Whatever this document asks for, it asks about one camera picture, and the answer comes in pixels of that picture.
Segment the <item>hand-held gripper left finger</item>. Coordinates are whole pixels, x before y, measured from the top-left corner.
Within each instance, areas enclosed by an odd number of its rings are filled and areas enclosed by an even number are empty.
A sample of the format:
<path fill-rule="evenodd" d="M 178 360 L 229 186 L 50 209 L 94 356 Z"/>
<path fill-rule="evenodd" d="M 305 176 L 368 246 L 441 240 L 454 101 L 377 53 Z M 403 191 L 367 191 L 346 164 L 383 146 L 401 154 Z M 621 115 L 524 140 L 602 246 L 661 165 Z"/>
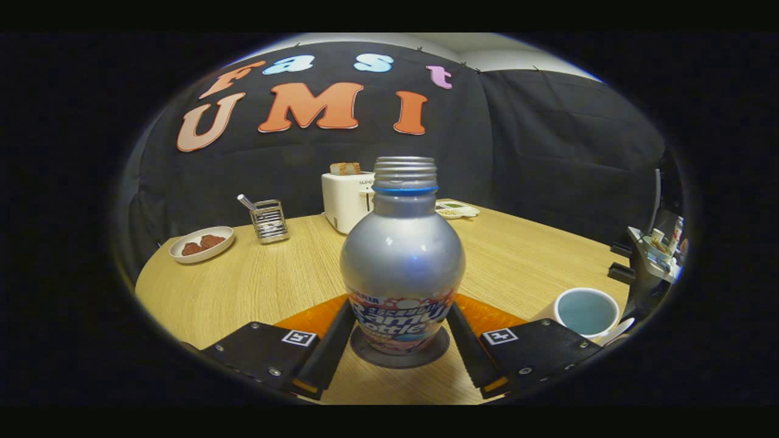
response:
<path fill-rule="evenodd" d="M 205 349 L 183 346 L 250 385 L 319 401 L 329 388 L 354 327 L 346 296 L 275 324 L 251 321 Z"/>

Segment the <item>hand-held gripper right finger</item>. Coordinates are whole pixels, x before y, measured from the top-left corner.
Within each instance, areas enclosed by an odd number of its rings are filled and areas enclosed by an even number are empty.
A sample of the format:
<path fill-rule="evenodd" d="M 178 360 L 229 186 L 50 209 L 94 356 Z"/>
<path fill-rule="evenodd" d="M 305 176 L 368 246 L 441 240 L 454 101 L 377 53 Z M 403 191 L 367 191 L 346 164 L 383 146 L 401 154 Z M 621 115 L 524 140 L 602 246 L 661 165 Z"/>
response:
<path fill-rule="evenodd" d="M 484 399 L 536 397 L 602 350 L 552 319 L 524 321 L 464 294 L 457 294 L 446 321 Z"/>

